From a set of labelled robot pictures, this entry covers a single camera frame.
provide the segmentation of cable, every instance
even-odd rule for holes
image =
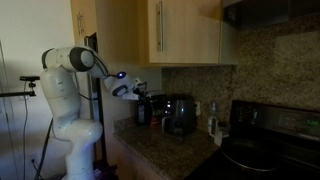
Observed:
[[[41,169],[42,169],[43,161],[44,161],[44,158],[45,158],[46,152],[47,152],[47,146],[48,146],[48,141],[49,141],[49,137],[50,137],[50,130],[51,130],[52,122],[53,122],[53,119],[51,119],[48,131],[47,131],[46,140],[45,140],[45,142],[43,144],[43,148],[42,148],[40,164],[39,164],[37,173],[36,173],[36,175],[34,177],[34,180],[38,180],[39,177],[40,177],[40,172],[41,172]]]
[[[24,82],[24,92],[26,92],[26,86],[27,86],[27,81]],[[26,136],[26,126],[27,126],[27,121],[28,121],[28,104],[27,104],[27,97],[23,96],[24,98],[24,104],[26,107],[26,117],[24,120],[24,126],[23,126],[23,138],[22,138],[22,145],[23,145],[23,179],[26,179],[26,142],[25,142],[25,136]]]
[[[35,165],[34,159],[32,159],[31,162],[32,162],[32,165],[33,165],[34,169],[36,170],[36,172],[38,172],[38,168],[37,168],[36,165]]]

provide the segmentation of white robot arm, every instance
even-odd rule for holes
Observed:
[[[110,75],[99,55],[89,47],[50,49],[43,53],[42,64],[40,81],[53,114],[54,137],[73,145],[66,156],[64,180],[94,180],[90,152],[103,128],[97,121],[79,118],[80,96],[71,73],[87,72],[101,78],[112,95],[130,100],[139,99],[134,92],[141,81],[132,80],[124,72]]]

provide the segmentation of tile backsplash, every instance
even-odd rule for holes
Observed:
[[[240,32],[236,66],[163,68],[167,94],[201,102],[206,131],[211,102],[228,121],[233,99],[320,111],[320,16]]]

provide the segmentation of wooden cabinet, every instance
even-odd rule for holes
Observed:
[[[70,0],[75,43],[97,31],[95,0]]]
[[[221,0],[138,0],[142,66],[223,64]]]

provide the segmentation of stove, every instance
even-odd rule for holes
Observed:
[[[229,137],[186,180],[320,179],[320,112],[234,100],[229,122]],[[250,151],[237,148],[241,141],[270,149],[277,159],[275,168],[256,170],[230,158],[228,153],[244,161],[259,154],[252,147]],[[235,142],[235,147],[227,146],[229,142]]]

